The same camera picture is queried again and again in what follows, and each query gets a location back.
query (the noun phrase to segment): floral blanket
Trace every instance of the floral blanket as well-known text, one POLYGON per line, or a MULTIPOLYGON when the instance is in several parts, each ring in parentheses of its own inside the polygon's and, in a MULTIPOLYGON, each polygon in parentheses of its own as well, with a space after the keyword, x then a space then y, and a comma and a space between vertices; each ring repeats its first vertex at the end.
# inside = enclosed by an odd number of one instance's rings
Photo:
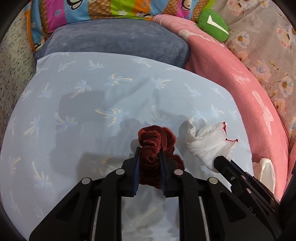
POLYGON ((289 182, 296 158, 296 31, 270 0, 219 0, 213 10, 231 31, 226 46, 263 86, 288 132, 289 182))
POLYGON ((200 30, 195 23, 169 15, 155 16, 152 21, 187 41, 191 53, 185 69, 231 93, 247 131, 252 160, 259 162, 261 158, 268 158, 272 161, 276 175, 275 195, 280 199, 287 179, 288 136, 270 98, 254 75, 224 44, 200 30))

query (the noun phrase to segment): dark red cloth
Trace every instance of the dark red cloth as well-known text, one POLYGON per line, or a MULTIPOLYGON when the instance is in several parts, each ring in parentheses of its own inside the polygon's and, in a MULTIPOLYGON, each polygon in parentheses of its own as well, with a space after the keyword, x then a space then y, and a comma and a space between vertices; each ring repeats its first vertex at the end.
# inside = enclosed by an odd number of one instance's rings
POLYGON ((160 188, 160 164, 158 153, 163 148, 166 160, 175 160, 179 169, 184 164, 178 155, 173 155, 176 137, 170 129, 160 126, 144 127, 138 132, 140 150, 140 184, 160 188))

